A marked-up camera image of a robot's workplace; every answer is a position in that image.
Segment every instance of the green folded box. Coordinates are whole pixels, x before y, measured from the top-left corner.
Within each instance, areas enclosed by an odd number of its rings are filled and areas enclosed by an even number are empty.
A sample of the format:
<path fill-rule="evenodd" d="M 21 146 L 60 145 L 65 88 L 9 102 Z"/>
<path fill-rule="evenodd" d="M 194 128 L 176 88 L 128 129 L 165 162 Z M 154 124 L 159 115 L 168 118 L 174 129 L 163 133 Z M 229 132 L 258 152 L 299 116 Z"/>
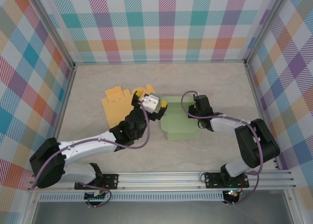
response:
<path fill-rule="evenodd" d="M 201 136 L 196 119 L 188 118 L 180 105 L 179 96 L 163 96 L 168 104 L 165 115 L 161 118 L 161 128 L 168 140 L 197 139 Z M 193 97 L 186 96 L 183 102 L 186 109 L 194 104 Z"/>

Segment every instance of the metal rod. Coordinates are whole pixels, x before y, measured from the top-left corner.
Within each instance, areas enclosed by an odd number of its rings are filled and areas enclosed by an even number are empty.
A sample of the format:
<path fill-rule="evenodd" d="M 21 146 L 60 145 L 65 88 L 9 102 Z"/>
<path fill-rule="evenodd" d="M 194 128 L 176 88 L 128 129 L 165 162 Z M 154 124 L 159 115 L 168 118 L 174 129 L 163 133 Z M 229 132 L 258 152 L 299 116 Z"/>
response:
<path fill-rule="evenodd" d="M 278 17 L 280 10 L 284 6 L 285 2 L 286 2 L 286 0 L 276 0 L 273 8 L 270 10 L 269 15 L 268 15 L 266 21 L 264 22 L 264 25 L 260 31 L 259 36 L 256 38 L 256 40 L 255 40 L 255 42 L 254 42 L 254 44 L 250 50 L 250 53 L 247 56 L 246 62 L 248 64 L 250 64 L 250 62 L 253 60 L 253 58 L 255 57 L 257 52 L 259 51 L 259 48 L 261 47 L 266 35 L 268 34 L 270 29 L 272 28 L 276 18 Z"/>
<path fill-rule="evenodd" d="M 248 81 L 249 81 L 249 84 L 250 84 L 250 88 L 251 88 L 251 91 L 252 91 L 252 95 L 253 95 L 253 98 L 254 98 L 254 102 L 255 102 L 255 105 L 256 105 L 256 108 L 258 110 L 258 113 L 260 115 L 260 118 L 262 120 L 265 120 L 265 114 L 264 114 L 264 111 L 263 111 L 263 108 L 262 108 L 262 105 L 259 101 L 259 98 L 258 98 L 258 93 L 256 91 L 256 86 L 252 80 L 252 76 L 251 76 L 251 73 L 250 73 L 250 70 L 249 68 L 247 67 L 247 65 L 245 64 L 245 71 L 246 71 L 246 76 L 248 78 Z"/>
<path fill-rule="evenodd" d="M 70 66 L 72 69 L 74 68 L 74 61 L 72 60 L 65 44 L 63 43 L 57 29 L 55 28 L 53 22 L 51 21 L 50 16 L 46 12 L 44 6 L 42 5 L 40 0 L 29 0 L 34 7 L 35 11 L 37 12 L 41 22 L 44 24 L 47 32 L 49 33 L 50 37 L 53 39 L 54 43 L 56 44 L 56 47 L 62 54 L 65 62 L 68 66 Z"/>
<path fill-rule="evenodd" d="M 118 188 L 114 191 L 223 191 L 227 188 L 206 189 L 200 181 L 203 172 L 134 172 L 114 173 L 119 174 Z M 255 176 L 248 176 L 252 190 L 256 184 Z M 284 190 L 295 189 L 295 183 L 289 170 L 264 170 L 260 174 L 258 190 Z M 59 182 L 49 188 L 29 190 L 30 192 L 81 192 L 74 190 L 73 182 Z"/>
<path fill-rule="evenodd" d="M 303 216 L 301 215 L 300 208 L 297 204 L 297 195 L 295 194 L 296 190 L 284 190 L 284 192 L 293 222 L 296 224 L 304 224 L 305 222 L 303 221 Z"/>
<path fill-rule="evenodd" d="M 56 121 L 56 125 L 55 125 L 55 128 L 54 128 L 54 132 L 53 132 L 53 137 L 55 137 L 56 139 L 59 137 L 59 134 L 60 134 L 60 130 L 61 130 L 61 127 L 62 127 L 62 122 L 63 122 L 65 111 L 66 111 L 66 108 L 67 108 L 67 103 L 68 103 L 68 100 L 69 100 L 70 92 L 72 90 L 72 86 L 73 86 L 73 83 L 74 83 L 75 75 L 76 75 L 76 69 L 72 69 L 70 71 L 70 74 L 69 74 L 67 90 L 65 92 L 63 103 L 62 103 L 62 106 L 61 106 L 61 109 L 60 109 L 60 113 L 58 115 L 58 118 L 57 118 L 57 121 Z"/>
<path fill-rule="evenodd" d="M 30 224 L 33 222 L 33 219 L 35 217 L 36 207 L 39 201 L 40 194 L 31 193 L 25 195 L 28 196 L 28 204 L 26 206 L 27 208 L 25 209 L 25 213 L 23 213 L 21 220 L 22 224 Z"/>
<path fill-rule="evenodd" d="M 76 62 L 77 66 L 84 65 L 120 65 L 120 64 L 186 64 L 187 61 L 143 61 L 143 62 Z M 187 63 L 243 63 L 244 60 L 231 59 L 231 60 L 208 60 L 208 61 L 188 61 Z"/>

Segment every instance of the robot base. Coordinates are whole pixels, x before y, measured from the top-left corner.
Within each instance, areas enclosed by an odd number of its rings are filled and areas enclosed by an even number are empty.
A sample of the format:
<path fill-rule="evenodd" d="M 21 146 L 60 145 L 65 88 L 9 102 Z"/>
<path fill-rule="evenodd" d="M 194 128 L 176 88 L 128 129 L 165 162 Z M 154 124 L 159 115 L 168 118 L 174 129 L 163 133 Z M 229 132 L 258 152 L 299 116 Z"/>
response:
<path fill-rule="evenodd" d="M 249 181 L 245 174 L 240 174 L 225 185 L 221 173 L 204 173 L 206 188 L 248 188 Z"/>
<path fill-rule="evenodd" d="M 223 203 L 237 203 L 239 201 L 240 195 L 231 195 L 228 191 L 223 191 L 224 200 Z"/>
<path fill-rule="evenodd" d="M 110 189 L 110 190 L 116 190 L 118 185 L 118 174 L 102 174 L 103 178 L 100 182 L 100 185 L 103 188 Z M 75 190 L 86 190 L 86 187 L 84 187 L 82 184 L 75 183 L 74 185 Z"/>

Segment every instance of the mounting plate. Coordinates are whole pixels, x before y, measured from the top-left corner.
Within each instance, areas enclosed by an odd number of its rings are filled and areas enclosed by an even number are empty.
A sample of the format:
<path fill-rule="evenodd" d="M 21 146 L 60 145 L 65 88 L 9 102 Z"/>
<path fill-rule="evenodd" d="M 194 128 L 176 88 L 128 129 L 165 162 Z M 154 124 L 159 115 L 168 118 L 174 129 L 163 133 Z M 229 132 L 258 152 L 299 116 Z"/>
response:
<path fill-rule="evenodd" d="M 231 183 L 230 186 L 225 186 L 220 173 L 204 173 L 204 180 L 205 180 L 205 187 L 206 188 L 248 188 L 249 187 L 249 180 L 247 175 L 240 174 L 237 176 L 237 180 Z"/>
<path fill-rule="evenodd" d="M 103 188 L 116 190 L 118 185 L 118 174 L 102 174 L 103 175 Z M 75 190 L 86 190 L 86 187 L 83 187 L 79 183 L 75 183 Z"/>

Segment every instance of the yellow cardboard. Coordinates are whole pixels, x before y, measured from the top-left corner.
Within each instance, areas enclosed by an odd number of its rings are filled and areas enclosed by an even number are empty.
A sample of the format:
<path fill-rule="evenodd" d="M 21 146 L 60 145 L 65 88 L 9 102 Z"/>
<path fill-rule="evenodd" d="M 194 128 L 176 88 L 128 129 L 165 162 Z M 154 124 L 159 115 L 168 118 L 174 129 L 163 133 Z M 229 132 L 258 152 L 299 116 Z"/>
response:
<path fill-rule="evenodd" d="M 118 125 L 134 108 L 131 103 L 136 91 L 143 91 L 147 94 L 155 93 L 155 89 L 151 85 L 146 85 L 146 88 L 135 88 L 132 94 L 129 89 L 122 90 L 120 86 L 105 91 L 107 97 L 103 98 L 101 102 L 110 128 Z"/>

